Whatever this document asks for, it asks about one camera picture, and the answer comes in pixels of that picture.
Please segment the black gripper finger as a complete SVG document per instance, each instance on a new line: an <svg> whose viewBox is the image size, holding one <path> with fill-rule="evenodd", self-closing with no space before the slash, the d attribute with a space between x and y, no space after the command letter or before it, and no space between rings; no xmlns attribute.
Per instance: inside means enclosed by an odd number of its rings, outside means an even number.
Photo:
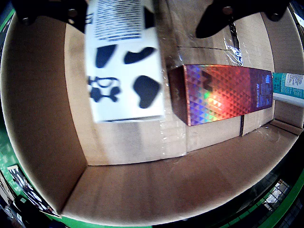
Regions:
<svg viewBox="0 0 304 228"><path fill-rule="evenodd" d="M37 17L46 16L70 24L82 33L85 32L85 0L13 0L13 8L20 23L28 26Z"/></svg>
<svg viewBox="0 0 304 228"><path fill-rule="evenodd" d="M215 0L202 14L196 27L196 37L211 37L232 22L260 12L277 22L288 4L287 0Z"/></svg>

